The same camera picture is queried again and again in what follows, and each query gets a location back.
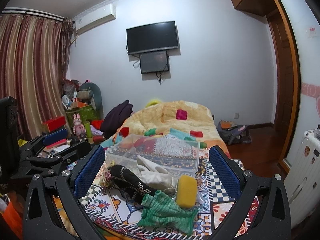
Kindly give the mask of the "cream white cloth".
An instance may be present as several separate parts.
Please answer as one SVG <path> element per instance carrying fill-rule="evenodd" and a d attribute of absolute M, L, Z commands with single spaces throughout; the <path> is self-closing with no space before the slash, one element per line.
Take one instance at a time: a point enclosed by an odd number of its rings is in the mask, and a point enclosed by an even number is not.
<path fill-rule="evenodd" d="M 138 155 L 137 176 L 149 187 L 173 194 L 177 189 L 178 179 L 160 165 Z"/>

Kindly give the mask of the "large black wall television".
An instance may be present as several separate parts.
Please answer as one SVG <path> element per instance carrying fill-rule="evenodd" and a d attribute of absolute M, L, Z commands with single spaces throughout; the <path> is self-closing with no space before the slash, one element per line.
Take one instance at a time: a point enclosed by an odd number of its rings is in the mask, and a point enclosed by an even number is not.
<path fill-rule="evenodd" d="M 175 21 L 129 28 L 126 37 L 129 55 L 179 48 Z"/>

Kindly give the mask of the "green cylindrical bottle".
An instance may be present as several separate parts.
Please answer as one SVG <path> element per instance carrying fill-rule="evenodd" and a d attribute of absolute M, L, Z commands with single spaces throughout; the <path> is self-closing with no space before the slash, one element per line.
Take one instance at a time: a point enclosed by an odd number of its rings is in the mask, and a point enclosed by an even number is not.
<path fill-rule="evenodd" d="M 84 125 L 85 130 L 86 130 L 86 136 L 87 136 L 87 138 L 93 137 L 90 122 L 86 120 L 86 121 L 83 123 L 83 125 Z"/>

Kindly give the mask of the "red striped curtain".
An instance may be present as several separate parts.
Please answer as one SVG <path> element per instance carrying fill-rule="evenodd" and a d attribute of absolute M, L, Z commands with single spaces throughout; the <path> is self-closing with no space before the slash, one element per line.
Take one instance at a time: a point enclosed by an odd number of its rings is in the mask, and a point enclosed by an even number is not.
<path fill-rule="evenodd" d="M 30 140 L 42 123 L 65 114 L 61 101 L 73 32 L 72 20 L 1 15 L 1 97 L 18 103 L 18 130 Z"/>

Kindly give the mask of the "clear plastic storage box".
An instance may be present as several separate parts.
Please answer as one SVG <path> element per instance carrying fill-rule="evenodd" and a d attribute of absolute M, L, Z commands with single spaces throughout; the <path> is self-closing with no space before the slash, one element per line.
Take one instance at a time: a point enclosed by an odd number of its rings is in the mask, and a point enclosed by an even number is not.
<path fill-rule="evenodd" d="M 106 151 L 106 165 L 123 165 L 138 172 L 137 157 L 141 156 L 166 169 L 176 178 L 195 177 L 199 167 L 200 143 L 165 137 L 144 137 L 131 134 Z"/>

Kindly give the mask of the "bag on floor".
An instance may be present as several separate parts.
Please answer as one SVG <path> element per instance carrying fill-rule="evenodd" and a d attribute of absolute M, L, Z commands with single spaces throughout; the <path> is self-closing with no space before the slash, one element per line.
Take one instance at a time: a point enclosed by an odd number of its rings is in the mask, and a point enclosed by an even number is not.
<path fill-rule="evenodd" d="M 248 128 L 248 125 L 237 125 L 234 122 L 223 120 L 217 125 L 219 136 L 228 146 L 251 143 L 252 138 Z"/>

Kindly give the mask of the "white sliding wardrobe door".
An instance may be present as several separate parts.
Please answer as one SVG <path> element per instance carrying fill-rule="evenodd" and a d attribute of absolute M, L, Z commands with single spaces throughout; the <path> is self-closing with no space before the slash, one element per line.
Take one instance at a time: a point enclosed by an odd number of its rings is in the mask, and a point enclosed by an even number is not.
<path fill-rule="evenodd" d="M 319 124 L 319 22 L 305 0 L 281 0 L 295 36 L 300 65 L 300 106 L 286 162 L 297 158 L 304 132 Z"/>

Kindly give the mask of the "black hat with chain trim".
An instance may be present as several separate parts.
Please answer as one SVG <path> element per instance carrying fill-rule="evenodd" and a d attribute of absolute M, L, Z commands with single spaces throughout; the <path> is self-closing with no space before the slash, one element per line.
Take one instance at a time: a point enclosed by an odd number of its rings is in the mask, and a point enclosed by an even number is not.
<path fill-rule="evenodd" d="M 138 176 L 122 165 L 109 168 L 111 179 L 117 188 L 123 190 L 136 203 L 141 204 L 146 194 L 154 196 L 156 189 L 146 185 Z"/>

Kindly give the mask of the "floral fabric piece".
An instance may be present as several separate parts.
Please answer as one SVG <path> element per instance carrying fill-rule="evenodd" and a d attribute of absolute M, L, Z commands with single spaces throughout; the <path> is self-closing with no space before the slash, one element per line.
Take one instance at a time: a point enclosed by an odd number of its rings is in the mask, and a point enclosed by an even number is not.
<path fill-rule="evenodd" d="M 103 188 L 112 188 L 113 187 L 113 180 L 111 175 L 111 168 L 116 164 L 116 162 L 113 160 L 110 162 L 110 164 L 107 166 L 106 164 L 103 164 L 103 172 L 99 181 L 99 185 Z"/>

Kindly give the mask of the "green cardboard box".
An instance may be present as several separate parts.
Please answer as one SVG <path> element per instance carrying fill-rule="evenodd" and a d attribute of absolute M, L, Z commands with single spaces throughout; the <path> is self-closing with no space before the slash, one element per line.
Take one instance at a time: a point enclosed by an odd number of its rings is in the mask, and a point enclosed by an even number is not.
<path fill-rule="evenodd" d="M 68 124 L 71 128 L 73 128 L 73 115 L 80 114 L 80 119 L 82 122 L 85 121 L 93 121 L 98 120 L 97 111 L 91 106 L 87 105 L 81 108 L 75 108 L 75 109 L 67 109 L 66 110 L 66 116 Z"/>

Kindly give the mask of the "white suitcase with stickers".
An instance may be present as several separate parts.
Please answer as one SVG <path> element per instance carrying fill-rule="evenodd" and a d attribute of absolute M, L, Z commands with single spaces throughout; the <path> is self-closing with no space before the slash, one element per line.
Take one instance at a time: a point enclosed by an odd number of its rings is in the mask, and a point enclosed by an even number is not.
<path fill-rule="evenodd" d="M 294 228 L 319 204 L 319 128 L 304 133 L 284 184 Z"/>

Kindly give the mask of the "pink rabbit plush toy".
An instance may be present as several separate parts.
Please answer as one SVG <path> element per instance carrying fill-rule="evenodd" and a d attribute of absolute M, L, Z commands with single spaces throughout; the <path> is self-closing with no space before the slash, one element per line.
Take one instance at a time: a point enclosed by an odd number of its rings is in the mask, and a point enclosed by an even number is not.
<path fill-rule="evenodd" d="M 73 114 L 73 133 L 79 138 L 84 139 L 86 137 L 86 129 L 80 119 L 80 114 Z"/>

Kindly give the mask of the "red cushion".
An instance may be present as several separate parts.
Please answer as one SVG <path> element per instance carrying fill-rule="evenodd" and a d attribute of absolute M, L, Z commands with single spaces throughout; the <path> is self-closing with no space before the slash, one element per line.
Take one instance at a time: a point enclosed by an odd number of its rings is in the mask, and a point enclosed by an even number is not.
<path fill-rule="evenodd" d="M 102 123 L 103 123 L 103 120 L 92 120 L 91 121 L 91 125 L 97 130 L 100 130 Z"/>

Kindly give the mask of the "green knitted cloth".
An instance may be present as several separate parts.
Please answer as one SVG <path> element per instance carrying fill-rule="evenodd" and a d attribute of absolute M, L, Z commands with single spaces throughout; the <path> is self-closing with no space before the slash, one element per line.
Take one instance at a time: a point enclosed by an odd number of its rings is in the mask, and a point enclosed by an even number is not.
<path fill-rule="evenodd" d="M 167 194 L 156 191 L 154 196 L 146 194 L 141 203 L 143 207 L 138 226 L 149 228 L 172 227 L 191 235 L 198 209 L 184 210 Z"/>

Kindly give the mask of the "red thermos flask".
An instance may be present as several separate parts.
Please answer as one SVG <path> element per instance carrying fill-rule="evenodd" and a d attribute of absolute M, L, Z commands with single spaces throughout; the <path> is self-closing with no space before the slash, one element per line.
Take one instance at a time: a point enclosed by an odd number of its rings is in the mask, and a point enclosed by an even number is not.
<path fill-rule="evenodd" d="M 106 140 L 106 138 L 103 135 L 95 135 L 92 137 L 92 139 L 94 144 L 100 144 Z"/>

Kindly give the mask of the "red box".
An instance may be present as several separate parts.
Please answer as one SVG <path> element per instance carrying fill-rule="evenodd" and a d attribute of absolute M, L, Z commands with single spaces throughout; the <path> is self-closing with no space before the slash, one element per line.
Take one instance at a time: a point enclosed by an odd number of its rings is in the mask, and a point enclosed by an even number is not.
<path fill-rule="evenodd" d="M 64 116 L 58 116 L 53 119 L 49 119 L 42 123 L 42 131 L 44 133 L 51 133 L 57 131 L 61 127 L 64 127 L 66 120 Z"/>

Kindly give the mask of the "white wall air conditioner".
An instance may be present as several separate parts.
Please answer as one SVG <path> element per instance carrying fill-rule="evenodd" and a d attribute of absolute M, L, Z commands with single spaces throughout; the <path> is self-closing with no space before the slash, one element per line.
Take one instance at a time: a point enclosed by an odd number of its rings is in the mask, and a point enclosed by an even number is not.
<path fill-rule="evenodd" d="M 108 4 L 75 20 L 75 33 L 81 35 L 95 27 L 116 19 L 116 7 Z"/>

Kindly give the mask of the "grey plush toy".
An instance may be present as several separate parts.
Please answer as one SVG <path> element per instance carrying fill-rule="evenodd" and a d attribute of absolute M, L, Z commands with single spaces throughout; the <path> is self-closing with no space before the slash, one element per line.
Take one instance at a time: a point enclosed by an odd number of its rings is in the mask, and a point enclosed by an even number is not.
<path fill-rule="evenodd" d="M 77 92 L 77 99 L 89 103 L 97 114 L 97 118 L 101 119 L 103 115 L 103 104 L 100 88 L 92 82 L 85 82 L 80 85 Z"/>

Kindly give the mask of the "small black wall monitor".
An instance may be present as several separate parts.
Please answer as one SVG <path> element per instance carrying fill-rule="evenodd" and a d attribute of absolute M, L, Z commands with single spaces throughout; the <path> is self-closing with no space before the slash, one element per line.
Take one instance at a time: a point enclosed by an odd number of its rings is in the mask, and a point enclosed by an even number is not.
<path fill-rule="evenodd" d="M 151 74 L 169 71 L 167 51 L 152 51 L 139 56 L 141 74 Z"/>

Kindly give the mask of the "yellow plush item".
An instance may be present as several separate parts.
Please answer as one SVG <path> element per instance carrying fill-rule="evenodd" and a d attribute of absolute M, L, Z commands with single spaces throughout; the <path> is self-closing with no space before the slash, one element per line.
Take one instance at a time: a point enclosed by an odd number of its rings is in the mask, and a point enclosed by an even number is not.
<path fill-rule="evenodd" d="M 157 105 L 159 103 L 162 103 L 163 101 L 162 100 L 159 100 L 159 99 L 151 99 L 147 104 L 146 104 L 146 108 L 147 107 L 151 107 L 151 106 L 154 106 L 154 105 Z"/>

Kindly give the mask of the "colourful patchwork quilt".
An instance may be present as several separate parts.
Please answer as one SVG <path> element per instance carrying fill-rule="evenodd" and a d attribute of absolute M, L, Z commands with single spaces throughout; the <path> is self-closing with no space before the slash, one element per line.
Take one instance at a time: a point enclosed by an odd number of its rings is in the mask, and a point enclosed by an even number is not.
<path fill-rule="evenodd" d="M 181 140 L 199 142 L 202 148 L 218 145 L 230 156 L 227 145 L 219 136 L 211 111 L 194 102 L 161 102 L 137 111 L 102 142 L 101 146 L 107 149 L 131 134 L 145 137 L 163 137 L 170 134 Z"/>

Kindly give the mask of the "dark purple clothing pile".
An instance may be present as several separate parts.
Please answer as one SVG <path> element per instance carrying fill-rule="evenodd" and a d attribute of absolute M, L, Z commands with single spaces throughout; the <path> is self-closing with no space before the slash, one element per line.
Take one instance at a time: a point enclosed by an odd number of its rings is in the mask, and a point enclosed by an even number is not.
<path fill-rule="evenodd" d="M 116 107 L 113 107 L 105 116 L 100 131 L 107 139 L 116 133 L 124 121 L 133 113 L 133 105 L 129 100 L 125 100 Z"/>

